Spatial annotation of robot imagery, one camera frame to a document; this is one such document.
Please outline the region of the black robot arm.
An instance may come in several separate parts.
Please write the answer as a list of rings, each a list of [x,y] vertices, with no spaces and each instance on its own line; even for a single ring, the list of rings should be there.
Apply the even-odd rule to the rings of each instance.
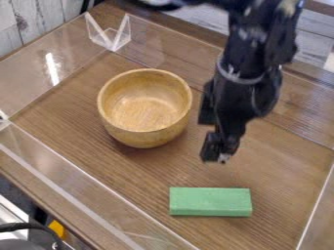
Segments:
[[[203,85],[198,123],[212,125],[199,157],[224,163],[236,153],[247,124],[276,105],[282,65],[298,51],[296,26],[305,0],[138,0],[156,11],[208,4],[228,13],[228,38]]]

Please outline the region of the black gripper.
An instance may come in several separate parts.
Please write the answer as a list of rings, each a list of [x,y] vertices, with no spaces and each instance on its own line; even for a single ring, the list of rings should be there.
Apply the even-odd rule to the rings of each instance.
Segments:
[[[251,77],[235,74],[218,63],[203,86],[198,123],[211,125],[199,157],[203,162],[226,164],[239,149],[247,124],[266,116],[276,105],[282,70],[270,67]]]

